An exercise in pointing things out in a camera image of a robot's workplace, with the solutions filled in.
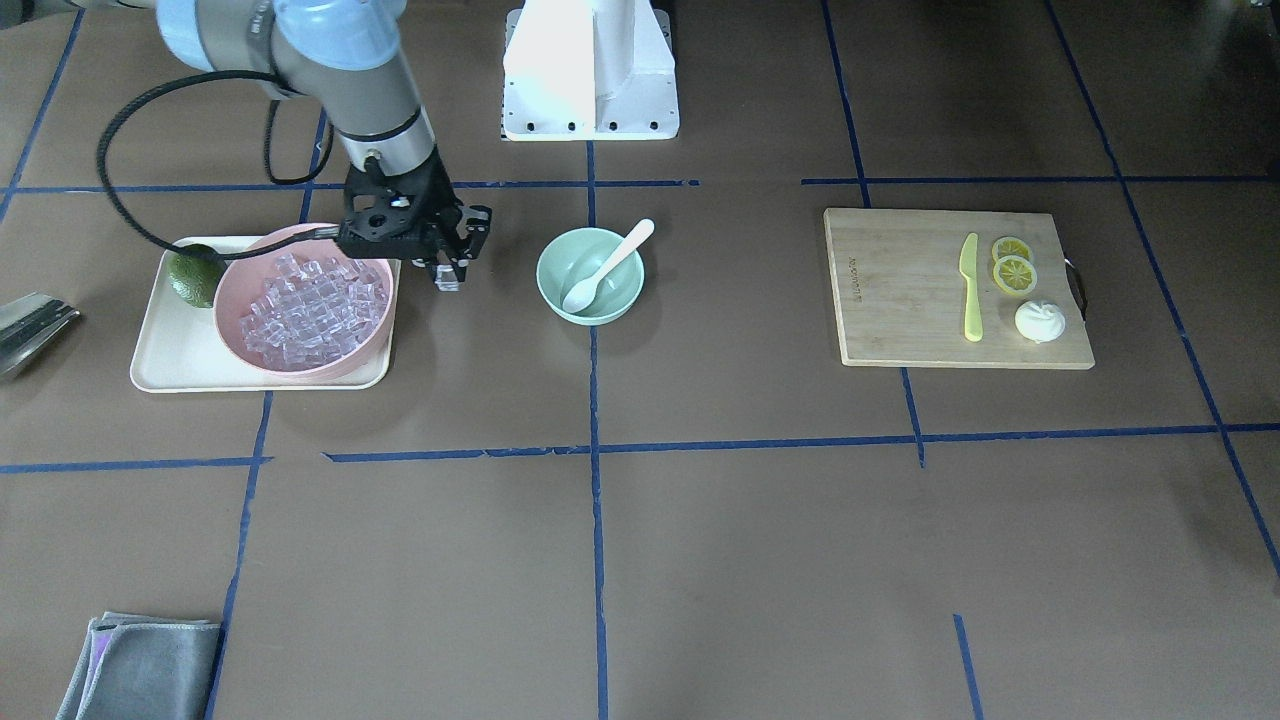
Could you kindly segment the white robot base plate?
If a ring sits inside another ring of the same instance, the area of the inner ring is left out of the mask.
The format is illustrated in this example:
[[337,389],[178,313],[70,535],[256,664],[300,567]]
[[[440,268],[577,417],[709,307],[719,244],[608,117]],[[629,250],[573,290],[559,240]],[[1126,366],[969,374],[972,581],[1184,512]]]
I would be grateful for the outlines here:
[[502,136],[675,138],[675,59],[671,1],[526,1],[506,17]]

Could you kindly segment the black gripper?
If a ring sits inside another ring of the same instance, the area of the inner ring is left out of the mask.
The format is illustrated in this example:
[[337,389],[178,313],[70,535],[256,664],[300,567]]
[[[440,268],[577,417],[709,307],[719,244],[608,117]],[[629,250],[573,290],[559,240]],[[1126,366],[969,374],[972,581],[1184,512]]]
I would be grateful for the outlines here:
[[355,259],[429,263],[433,283],[458,288],[458,263],[477,258],[490,228],[492,209],[462,204],[442,156],[430,155],[398,176],[383,173],[381,163],[370,158],[364,169],[347,172],[335,245]]

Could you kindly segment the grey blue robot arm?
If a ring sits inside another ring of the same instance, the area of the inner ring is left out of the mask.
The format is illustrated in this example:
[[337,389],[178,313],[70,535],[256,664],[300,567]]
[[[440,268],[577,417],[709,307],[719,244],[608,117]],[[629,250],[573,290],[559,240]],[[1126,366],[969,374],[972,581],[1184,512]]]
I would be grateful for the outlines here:
[[349,258],[397,259],[457,291],[492,210],[462,204],[401,47],[402,1],[159,1],[160,33],[184,64],[316,99],[349,170],[334,233]]

